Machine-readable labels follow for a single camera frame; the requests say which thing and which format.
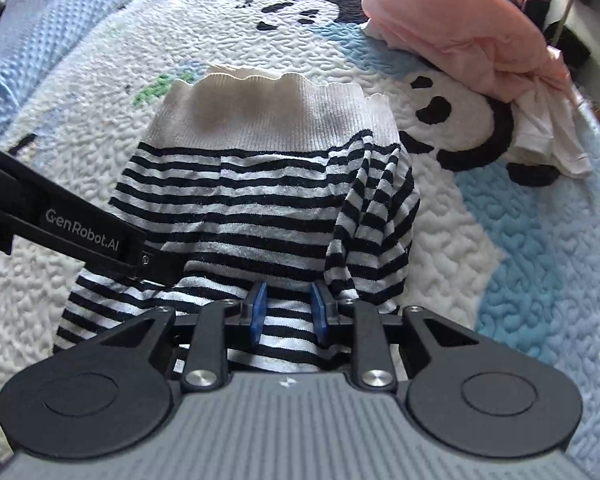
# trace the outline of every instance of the white ribbed hem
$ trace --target white ribbed hem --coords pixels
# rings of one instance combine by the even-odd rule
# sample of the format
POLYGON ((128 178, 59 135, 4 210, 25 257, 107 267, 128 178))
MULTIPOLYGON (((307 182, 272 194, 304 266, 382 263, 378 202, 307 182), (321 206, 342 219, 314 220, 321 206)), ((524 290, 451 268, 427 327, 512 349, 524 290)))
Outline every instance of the white ribbed hem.
POLYGON ((387 97, 367 98, 356 83, 211 73, 193 86, 173 83, 144 141, 156 148, 312 152, 365 129, 378 146, 399 142, 387 97))

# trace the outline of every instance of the light blue fabric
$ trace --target light blue fabric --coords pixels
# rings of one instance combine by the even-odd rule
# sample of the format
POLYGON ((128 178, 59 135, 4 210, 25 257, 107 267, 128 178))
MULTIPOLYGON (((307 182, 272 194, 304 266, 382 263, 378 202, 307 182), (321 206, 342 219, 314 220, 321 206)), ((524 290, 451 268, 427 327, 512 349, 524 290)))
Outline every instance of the light blue fabric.
POLYGON ((542 229, 539 191, 514 184, 501 162, 455 174, 467 210, 504 257, 480 302, 476 330, 547 364, 562 280, 542 229))
POLYGON ((403 50, 392 50, 384 41, 372 40, 355 23, 328 23, 313 29, 315 34, 336 41, 347 59, 360 70, 379 72, 385 76, 402 79, 407 74, 426 70, 426 62, 403 50))
POLYGON ((540 190, 538 209, 565 284, 547 343, 584 398, 570 453, 600 478, 600 126, 590 110, 581 111, 580 141, 594 172, 583 182, 560 178, 540 190))
POLYGON ((8 0, 0 19, 0 135, 62 57, 125 0, 8 0))

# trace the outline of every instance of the black panda eye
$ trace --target black panda eye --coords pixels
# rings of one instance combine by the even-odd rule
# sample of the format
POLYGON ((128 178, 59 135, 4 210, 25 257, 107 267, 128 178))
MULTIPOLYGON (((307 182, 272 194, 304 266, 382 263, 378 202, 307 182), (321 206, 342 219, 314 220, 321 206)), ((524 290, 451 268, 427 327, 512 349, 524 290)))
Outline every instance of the black panda eye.
POLYGON ((433 86, 433 81, 424 77, 423 75, 419 75, 413 83, 411 83, 411 88, 431 88, 433 86))
POLYGON ((426 108, 416 111, 416 117, 421 123, 440 124, 451 115, 451 103, 445 98, 436 95, 426 108))

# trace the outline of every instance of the black panda ear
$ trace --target black panda ear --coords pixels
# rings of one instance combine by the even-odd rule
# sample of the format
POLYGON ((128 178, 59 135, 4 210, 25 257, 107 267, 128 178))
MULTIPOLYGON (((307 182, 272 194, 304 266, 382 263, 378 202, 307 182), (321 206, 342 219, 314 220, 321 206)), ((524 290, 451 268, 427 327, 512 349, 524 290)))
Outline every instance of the black panda ear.
POLYGON ((451 116, 451 111, 451 103, 436 95, 426 107, 416 110, 416 117, 424 124, 440 124, 451 116))
POLYGON ((560 176, 560 171, 553 166, 526 166, 525 164, 507 164, 507 173, 512 182, 519 186, 544 187, 550 186, 560 176))

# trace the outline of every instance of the bed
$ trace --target bed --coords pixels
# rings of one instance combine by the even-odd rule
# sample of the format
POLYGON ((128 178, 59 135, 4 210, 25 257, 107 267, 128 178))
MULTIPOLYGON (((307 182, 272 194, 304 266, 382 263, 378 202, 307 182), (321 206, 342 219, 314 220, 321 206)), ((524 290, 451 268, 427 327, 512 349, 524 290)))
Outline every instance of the bed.
MULTIPOLYGON (((565 372, 584 399, 569 453, 600 480, 600 126, 589 105, 576 124, 593 175, 540 168, 530 181, 506 161, 509 105, 366 38, 360 0, 20 0, 16 11, 32 21, 29 39, 0 52, 0 148, 103 208, 171 82, 212 63, 387 95, 422 196, 404 304, 565 372)), ((50 354, 80 268, 22 239, 0 254, 0 387, 50 354)))

